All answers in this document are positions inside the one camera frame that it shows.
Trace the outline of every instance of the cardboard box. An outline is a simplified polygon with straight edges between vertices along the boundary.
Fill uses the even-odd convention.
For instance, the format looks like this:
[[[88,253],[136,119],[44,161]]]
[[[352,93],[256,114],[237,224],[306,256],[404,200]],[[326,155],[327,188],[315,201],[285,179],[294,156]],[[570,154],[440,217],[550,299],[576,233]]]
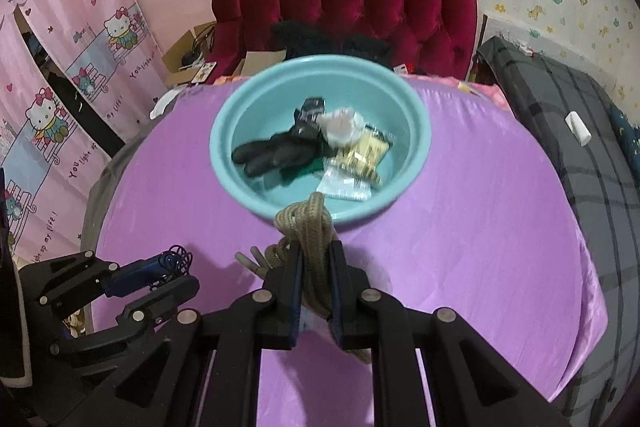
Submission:
[[[231,76],[239,76],[240,74],[242,74],[242,68],[244,68],[244,58],[241,59],[240,62],[238,62],[238,66],[231,74]]]
[[[171,88],[180,86],[181,84],[187,84],[193,80],[193,77],[196,76],[199,69],[200,68],[188,68],[186,70],[176,71],[165,78],[164,85]]]
[[[246,52],[244,66],[242,66],[242,76],[251,76],[260,73],[274,64],[279,64],[284,60],[287,52]]]
[[[193,43],[196,36],[200,36],[204,30],[210,28],[213,24],[215,24],[215,22],[208,22],[194,26],[189,31],[185,32],[175,42],[175,44],[167,50],[167,52],[162,56],[162,61],[171,73],[177,73],[177,71],[182,67],[182,58],[184,55],[190,54],[193,50]],[[206,55],[210,47],[211,39],[209,38],[206,42],[202,43],[200,51]]]

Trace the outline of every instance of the navy blue fabric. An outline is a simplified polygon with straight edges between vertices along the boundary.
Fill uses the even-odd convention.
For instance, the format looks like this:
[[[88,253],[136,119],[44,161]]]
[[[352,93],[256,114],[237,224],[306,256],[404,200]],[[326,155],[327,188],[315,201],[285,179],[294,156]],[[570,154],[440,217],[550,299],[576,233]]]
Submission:
[[[636,183],[640,184],[640,128],[633,127],[625,114],[613,103],[611,104],[609,117],[616,139],[622,152],[625,153],[626,161],[631,167]]]

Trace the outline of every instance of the plastic bag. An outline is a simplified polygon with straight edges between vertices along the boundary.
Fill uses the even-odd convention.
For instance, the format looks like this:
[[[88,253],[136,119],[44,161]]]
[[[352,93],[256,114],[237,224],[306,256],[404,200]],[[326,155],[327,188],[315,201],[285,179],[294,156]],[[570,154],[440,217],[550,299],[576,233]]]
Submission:
[[[322,129],[324,139],[333,148],[350,147],[362,137],[365,121],[362,115],[351,107],[341,107],[335,111],[319,114],[316,123]]]
[[[367,201],[371,197],[371,185],[334,165],[327,165],[317,188],[328,198],[348,201]]]

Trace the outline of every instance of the tan rope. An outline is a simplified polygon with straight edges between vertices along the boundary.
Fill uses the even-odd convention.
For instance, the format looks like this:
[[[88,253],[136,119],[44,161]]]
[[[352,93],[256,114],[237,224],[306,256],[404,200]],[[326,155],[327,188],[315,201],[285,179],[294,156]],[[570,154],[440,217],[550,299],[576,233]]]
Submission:
[[[326,320],[332,309],[326,248],[331,241],[337,239],[337,234],[331,214],[324,207],[324,194],[313,192],[308,201],[290,204],[276,214],[275,225],[282,232],[283,238],[276,245],[269,245],[264,252],[264,257],[258,248],[251,248],[251,253],[258,264],[241,252],[236,253],[236,259],[264,279],[270,267],[283,266],[287,262],[291,241],[298,241],[305,255],[302,280],[303,304]],[[352,353],[364,362],[370,362],[368,350],[352,351]]]

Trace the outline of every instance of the gray plaid blanket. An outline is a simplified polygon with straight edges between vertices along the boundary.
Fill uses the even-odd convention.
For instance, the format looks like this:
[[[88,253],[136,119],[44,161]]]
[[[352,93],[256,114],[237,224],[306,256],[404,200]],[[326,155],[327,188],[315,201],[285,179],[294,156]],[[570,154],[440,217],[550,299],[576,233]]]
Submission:
[[[612,102],[589,75],[551,58],[527,57],[500,38],[480,46],[478,54],[556,168],[598,272],[609,325],[554,401],[574,427],[597,427],[640,364],[640,201],[609,121]],[[564,122],[572,110],[593,136],[586,147]]]

